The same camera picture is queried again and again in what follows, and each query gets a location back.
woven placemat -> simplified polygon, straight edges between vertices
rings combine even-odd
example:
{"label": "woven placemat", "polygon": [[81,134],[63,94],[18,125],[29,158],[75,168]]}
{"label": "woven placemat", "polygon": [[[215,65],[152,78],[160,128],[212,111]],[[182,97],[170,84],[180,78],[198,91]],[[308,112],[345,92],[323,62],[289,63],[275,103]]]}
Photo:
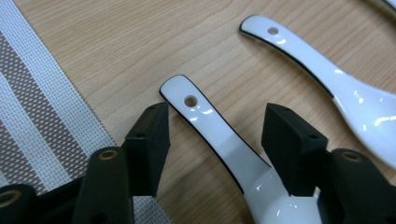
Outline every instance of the woven placemat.
{"label": "woven placemat", "polygon": [[[115,142],[11,0],[0,0],[0,187],[39,194],[84,175]],[[151,197],[134,197],[137,223],[171,223]]]}

spoon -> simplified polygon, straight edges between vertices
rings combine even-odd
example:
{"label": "spoon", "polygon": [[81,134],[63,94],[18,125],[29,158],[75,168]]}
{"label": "spoon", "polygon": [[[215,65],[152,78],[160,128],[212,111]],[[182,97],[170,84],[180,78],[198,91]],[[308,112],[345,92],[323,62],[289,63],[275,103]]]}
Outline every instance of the spoon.
{"label": "spoon", "polygon": [[350,76],[286,27],[263,16],[246,18],[240,32],[280,49],[332,97],[352,132],[396,169],[396,95]]}
{"label": "spoon", "polygon": [[321,223],[315,197],[290,197],[269,166],[182,75],[169,78],[161,96],[206,140],[244,194],[255,223]]}

wooden table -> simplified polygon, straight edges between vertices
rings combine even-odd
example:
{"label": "wooden table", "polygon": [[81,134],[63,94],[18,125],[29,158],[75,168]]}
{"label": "wooden table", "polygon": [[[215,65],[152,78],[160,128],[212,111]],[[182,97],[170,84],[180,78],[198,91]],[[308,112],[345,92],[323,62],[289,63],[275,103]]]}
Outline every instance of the wooden table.
{"label": "wooden table", "polygon": [[[373,158],[329,96],[283,54],[238,34],[252,14],[289,27],[354,77],[396,92],[396,13],[380,1],[52,1],[16,4],[118,144],[160,86],[184,74],[265,159],[268,102]],[[252,223],[238,187],[173,109],[159,202],[176,223]],[[396,172],[373,161],[396,184]]]}

striped placemat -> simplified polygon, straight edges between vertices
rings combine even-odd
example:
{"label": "striped placemat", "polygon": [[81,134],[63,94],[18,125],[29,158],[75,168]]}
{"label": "striped placemat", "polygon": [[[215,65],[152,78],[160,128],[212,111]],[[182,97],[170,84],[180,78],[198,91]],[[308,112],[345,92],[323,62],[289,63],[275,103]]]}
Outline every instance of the striped placemat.
{"label": "striped placemat", "polygon": [[[11,0],[0,0],[0,187],[39,194],[84,175],[115,142]],[[170,223],[151,197],[134,198],[140,223]]]}

wood grain surface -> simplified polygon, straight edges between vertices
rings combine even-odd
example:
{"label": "wood grain surface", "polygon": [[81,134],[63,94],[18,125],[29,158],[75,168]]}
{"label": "wood grain surface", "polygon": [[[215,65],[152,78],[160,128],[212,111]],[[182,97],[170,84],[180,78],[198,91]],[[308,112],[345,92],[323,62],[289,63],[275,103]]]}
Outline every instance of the wood grain surface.
{"label": "wood grain surface", "polygon": [[[329,150],[369,155],[396,184],[396,171],[364,148],[299,65],[238,34],[244,18],[270,17],[352,76],[396,93],[396,12],[381,1],[15,2],[119,145],[143,110],[163,101],[158,91],[165,80],[184,74],[265,159],[263,116],[266,104],[275,103],[326,135]],[[221,162],[169,111],[172,146],[158,197],[165,211],[175,223],[252,223]]]}

